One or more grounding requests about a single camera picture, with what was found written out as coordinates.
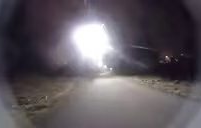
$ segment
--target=paved road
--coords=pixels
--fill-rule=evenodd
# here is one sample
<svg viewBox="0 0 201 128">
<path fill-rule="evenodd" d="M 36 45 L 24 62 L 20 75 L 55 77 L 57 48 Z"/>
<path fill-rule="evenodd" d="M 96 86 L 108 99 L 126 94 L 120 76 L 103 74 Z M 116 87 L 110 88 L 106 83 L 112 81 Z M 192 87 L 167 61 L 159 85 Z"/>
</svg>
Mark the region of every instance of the paved road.
<svg viewBox="0 0 201 128">
<path fill-rule="evenodd" d="M 185 100 L 138 85 L 132 78 L 78 80 L 66 104 L 59 104 L 47 128 L 176 128 Z"/>
</svg>

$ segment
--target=bright light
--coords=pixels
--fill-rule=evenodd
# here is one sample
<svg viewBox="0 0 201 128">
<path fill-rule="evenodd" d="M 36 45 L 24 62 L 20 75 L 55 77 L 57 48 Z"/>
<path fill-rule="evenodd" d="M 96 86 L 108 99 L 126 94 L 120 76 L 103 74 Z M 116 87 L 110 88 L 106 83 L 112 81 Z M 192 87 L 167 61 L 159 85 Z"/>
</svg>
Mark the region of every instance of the bright light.
<svg viewBox="0 0 201 128">
<path fill-rule="evenodd" d="M 107 65 L 104 65 L 104 68 L 107 69 Z"/>
<path fill-rule="evenodd" d="M 83 57 L 92 59 L 101 67 L 103 56 L 111 50 L 103 24 L 88 24 L 74 33 L 74 41 Z"/>
</svg>

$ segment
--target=distant light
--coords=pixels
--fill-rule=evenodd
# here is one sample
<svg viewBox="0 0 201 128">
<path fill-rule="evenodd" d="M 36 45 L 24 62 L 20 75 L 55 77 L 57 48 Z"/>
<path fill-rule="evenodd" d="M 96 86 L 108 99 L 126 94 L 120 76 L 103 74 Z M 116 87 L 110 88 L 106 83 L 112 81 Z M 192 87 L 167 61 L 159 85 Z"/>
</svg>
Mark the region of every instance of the distant light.
<svg viewBox="0 0 201 128">
<path fill-rule="evenodd" d="M 103 56 L 112 48 L 104 24 L 87 24 L 76 29 L 73 38 L 83 57 L 102 66 Z"/>
<path fill-rule="evenodd" d="M 107 68 L 107 65 L 104 65 L 104 68 L 106 69 L 106 68 Z"/>
</svg>

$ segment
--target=night sky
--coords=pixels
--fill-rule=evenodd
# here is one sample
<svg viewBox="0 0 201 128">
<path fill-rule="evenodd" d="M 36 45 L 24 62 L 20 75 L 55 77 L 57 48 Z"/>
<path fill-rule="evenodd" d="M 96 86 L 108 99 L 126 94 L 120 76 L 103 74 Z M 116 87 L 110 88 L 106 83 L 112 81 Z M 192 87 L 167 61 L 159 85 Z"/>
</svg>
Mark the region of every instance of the night sky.
<svg viewBox="0 0 201 128">
<path fill-rule="evenodd" d="M 77 57 L 72 31 L 91 21 L 106 25 L 117 49 L 141 45 L 162 55 L 193 52 L 194 23 L 180 0 L 21 0 L 7 29 L 9 65 L 57 69 L 70 63 Z"/>
</svg>

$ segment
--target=dirt shoulder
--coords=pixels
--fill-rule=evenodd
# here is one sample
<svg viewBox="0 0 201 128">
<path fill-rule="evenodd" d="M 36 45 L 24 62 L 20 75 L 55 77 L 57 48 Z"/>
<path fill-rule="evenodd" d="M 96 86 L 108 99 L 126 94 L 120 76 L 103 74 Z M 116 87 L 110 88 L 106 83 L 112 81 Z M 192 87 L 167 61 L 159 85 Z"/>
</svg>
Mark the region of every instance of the dirt shoulder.
<svg viewBox="0 0 201 128">
<path fill-rule="evenodd" d="M 20 111 L 33 120 L 47 114 L 56 102 L 68 95 L 74 88 L 69 78 L 23 77 L 12 83 L 12 92 L 17 103 L 13 111 Z"/>
<path fill-rule="evenodd" d="M 194 99 L 201 98 L 201 87 L 196 83 L 179 80 L 166 80 L 160 77 L 134 77 L 138 85 L 147 86 L 164 93 L 177 95 L 181 97 L 189 97 Z"/>
</svg>

